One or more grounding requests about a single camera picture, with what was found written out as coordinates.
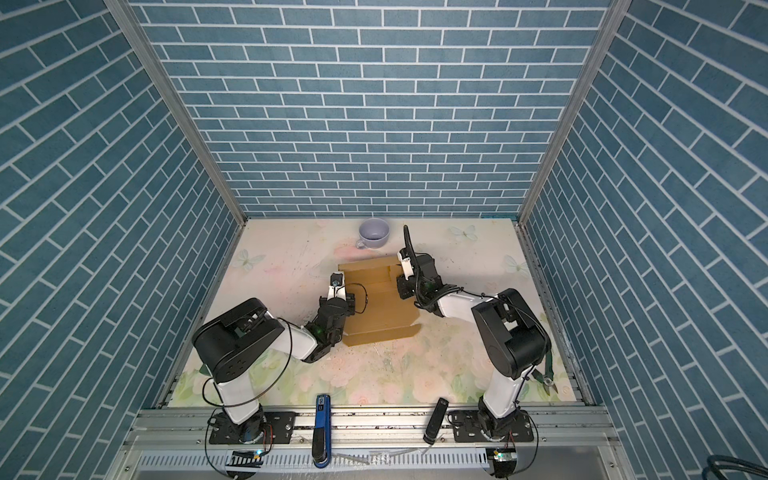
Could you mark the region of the lavender ceramic cup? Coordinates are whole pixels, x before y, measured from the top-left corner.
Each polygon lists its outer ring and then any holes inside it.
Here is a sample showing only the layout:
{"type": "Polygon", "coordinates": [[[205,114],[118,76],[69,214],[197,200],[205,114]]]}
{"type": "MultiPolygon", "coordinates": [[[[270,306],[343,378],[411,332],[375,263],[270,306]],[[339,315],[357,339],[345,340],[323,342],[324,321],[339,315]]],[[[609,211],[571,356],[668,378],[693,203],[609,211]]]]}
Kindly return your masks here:
{"type": "Polygon", "coordinates": [[[357,249],[379,249],[389,239],[390,226],[386,220],[370,218],[363,221],[358,228],[357,249]]]}

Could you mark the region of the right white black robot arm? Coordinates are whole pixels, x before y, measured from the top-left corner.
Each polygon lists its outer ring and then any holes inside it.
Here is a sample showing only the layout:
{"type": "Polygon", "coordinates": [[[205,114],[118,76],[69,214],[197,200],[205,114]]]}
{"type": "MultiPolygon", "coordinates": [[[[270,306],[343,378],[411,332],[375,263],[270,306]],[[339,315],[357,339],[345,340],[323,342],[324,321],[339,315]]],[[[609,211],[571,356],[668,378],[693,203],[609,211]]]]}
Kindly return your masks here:
{"type": "Polygon", "coordinates": [[[525,381],[551,351],[551,339],[521,293],[512,288],[495,295],[470,293],[446,284],[434,258],[403,248],[397,253],[403,274],[397,278],[398,294],[414,305],[443,318],[454,318],[477,327],[494,372],[479,402],[492,420],[502,420],[519,409],[525,381]]]}

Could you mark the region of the green controller board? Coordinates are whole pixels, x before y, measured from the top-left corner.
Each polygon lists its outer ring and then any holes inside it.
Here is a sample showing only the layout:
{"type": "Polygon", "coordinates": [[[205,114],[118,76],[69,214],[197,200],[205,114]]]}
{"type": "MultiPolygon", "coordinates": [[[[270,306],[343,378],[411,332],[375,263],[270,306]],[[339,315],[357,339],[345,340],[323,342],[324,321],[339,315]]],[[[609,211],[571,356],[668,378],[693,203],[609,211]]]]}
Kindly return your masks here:
{"type": "Polygon", "coordinates": [[[495,463],[516,463],[518,461],[518,454],[512,448],[488,448],[486,450],[488,461],[492,464],[495,463]]]}
{"type": "Polygon", "coordinates": [[[261,451],[233,451],[225,464],[227,470],[236,468],[261,468],[264,455],[261,451]]]}

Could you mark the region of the black handheld device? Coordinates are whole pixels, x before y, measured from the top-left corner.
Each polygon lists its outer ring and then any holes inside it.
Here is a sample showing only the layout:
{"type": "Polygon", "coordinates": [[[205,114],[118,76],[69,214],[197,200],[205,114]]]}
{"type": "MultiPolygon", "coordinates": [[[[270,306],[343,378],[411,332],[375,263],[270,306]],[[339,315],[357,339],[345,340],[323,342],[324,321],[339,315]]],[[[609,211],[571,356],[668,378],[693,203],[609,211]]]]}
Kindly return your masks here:
{"type": "Polygon", "coordinates": [[[428,445],[434,445],[438,438],[438,433],[442,428],[445,415],[447,413],[449,401],[440,397],[429,417],[423,434],[423,440],[428,445]]]}

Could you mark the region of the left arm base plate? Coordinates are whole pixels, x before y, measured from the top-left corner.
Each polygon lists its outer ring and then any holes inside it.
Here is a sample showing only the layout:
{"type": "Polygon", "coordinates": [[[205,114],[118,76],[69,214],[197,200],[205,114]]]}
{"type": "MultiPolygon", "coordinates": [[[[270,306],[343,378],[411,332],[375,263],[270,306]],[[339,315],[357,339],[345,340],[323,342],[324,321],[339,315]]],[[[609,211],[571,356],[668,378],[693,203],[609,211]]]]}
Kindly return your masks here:
{"type": "Polygon", "coordinates": [[[259,412],[242,424],[235,424],[225,412],[208,422],[208,442],[213,445],[288,444],[297,414],[293,411],[259,412]]]}

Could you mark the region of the green pliers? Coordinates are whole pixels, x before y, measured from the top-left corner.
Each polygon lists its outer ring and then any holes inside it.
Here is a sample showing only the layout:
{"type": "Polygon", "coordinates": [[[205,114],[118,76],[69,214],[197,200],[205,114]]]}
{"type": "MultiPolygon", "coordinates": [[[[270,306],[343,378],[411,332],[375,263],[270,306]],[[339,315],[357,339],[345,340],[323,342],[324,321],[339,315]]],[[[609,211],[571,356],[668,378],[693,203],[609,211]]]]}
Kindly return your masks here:
{"type": "Polygon", "coordinates": [[[554,380],[554,364],[552,351],[548,351],[544,357],[544,372],[541,372],[538,368],[531,371],[531,375],[535,381],[543,386],[544,392],[547,395],[551,393],[558,393],[558,387],[554,380]]]}

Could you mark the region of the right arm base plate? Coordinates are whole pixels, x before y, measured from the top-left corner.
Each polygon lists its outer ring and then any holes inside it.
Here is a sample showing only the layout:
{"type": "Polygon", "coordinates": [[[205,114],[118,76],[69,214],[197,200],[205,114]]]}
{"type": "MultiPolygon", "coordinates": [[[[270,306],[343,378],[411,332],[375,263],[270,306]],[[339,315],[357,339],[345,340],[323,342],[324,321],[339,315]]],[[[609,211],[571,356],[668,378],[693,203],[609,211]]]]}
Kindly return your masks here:
{"type": "Polygon", "coordinates": [[[533,442],[535,434],[527,411],[518,409],[497,419],[489,411],[461,409],[446,415],[457,443],[533,442]]]}

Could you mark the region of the blue black handheld tool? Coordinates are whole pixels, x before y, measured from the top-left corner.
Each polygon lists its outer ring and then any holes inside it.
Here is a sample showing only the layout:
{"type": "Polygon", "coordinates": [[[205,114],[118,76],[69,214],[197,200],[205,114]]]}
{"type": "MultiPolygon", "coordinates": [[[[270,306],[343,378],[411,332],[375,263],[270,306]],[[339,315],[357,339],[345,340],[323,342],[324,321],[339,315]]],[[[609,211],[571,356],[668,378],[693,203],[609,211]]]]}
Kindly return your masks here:
{"type": "Polygon", "coordinates": [[[316,468],[326,468],[331,462],[331,398],[328,394],[319,394],[316,398],[311,454],[316,468]]]}

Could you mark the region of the left green controller board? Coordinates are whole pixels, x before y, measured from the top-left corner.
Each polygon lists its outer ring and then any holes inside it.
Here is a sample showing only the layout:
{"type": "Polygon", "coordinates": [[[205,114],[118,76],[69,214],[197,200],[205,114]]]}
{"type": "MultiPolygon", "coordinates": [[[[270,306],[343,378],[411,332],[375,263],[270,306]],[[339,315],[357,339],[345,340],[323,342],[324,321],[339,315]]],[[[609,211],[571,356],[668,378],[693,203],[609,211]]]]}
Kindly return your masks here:
{"type": "Polygon", "coordinates": [[[261,451],[233,451],[225,464],[227,470],[236,468],[261,468],[264,455],[261,451]]]}

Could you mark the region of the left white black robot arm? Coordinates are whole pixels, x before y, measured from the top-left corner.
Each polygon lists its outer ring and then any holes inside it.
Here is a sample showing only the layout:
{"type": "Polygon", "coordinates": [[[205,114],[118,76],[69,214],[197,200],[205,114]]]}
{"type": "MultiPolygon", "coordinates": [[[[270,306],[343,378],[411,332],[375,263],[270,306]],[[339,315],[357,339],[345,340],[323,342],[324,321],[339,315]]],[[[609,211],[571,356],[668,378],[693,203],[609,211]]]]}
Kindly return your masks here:
{"type": "Polygon", "coordinates": [[[212,375],[229,420],[243,425],[260,415],[261,405],[248,375],[259,357],[273,349],[314,363],[341,341],[345,321],[354,314],[352,294],[322,297],[315,317],[295,326],[251,298],[198,328],[193,346],[212,375]]]}

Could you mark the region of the right green controller board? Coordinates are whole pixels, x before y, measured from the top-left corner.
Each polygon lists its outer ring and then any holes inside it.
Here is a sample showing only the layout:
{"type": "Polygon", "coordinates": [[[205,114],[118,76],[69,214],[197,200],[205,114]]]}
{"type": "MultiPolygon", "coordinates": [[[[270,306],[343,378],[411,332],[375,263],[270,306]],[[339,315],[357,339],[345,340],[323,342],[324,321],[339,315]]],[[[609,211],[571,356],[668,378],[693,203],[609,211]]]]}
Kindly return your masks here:
{"type": "Polygon", "coordinates": [[[488,448],[486,450],[488,461],[492,464],[495,463],[516,463],[518,461],[518,454],[512,448],[488,448]]]}

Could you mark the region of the aluminium front rail frame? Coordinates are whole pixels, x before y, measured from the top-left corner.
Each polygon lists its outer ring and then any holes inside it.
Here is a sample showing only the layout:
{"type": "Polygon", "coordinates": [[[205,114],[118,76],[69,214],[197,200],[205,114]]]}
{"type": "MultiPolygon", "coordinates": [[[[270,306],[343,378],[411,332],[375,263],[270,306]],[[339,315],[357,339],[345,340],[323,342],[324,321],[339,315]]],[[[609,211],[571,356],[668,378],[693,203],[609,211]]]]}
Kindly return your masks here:
{"type": "Polygon", "coordinates": [[[423,440],[432,413],[429,406],[333,406],[331,453],[340,449],[403,450],[415,448],[512,448],[516,463],[489,462],[486,469],[412,469],[309,473],[139,472],[140,457],[156,451],[312,450],[313,407],[271,407],[267,412],[297,414],[288,444],[213,445],[208,442],[212,415],[204,408],[142,411],[109,470],[112,479],[629,479],[633,472],[607,411],[580,403],[527,405],[533,442],[457,443],[445,418],[434,445],[423,440]]]}

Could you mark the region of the brown cardboard box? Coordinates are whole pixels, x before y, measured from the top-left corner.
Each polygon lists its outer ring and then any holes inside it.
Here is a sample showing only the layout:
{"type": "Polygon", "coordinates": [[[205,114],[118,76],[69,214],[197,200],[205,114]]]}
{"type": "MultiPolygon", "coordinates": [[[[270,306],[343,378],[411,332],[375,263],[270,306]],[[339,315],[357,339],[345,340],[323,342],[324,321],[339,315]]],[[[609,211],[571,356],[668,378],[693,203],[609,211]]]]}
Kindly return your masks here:
{"type": "Polygon", "coordinates": [[[396,256],[339,264],[347,292],[355,295],[357,312],[346,319],[342,342],[359,346],[415,336],[422,325],[410,299],[400,298],[397,278],[403,274],[396,256]]]}

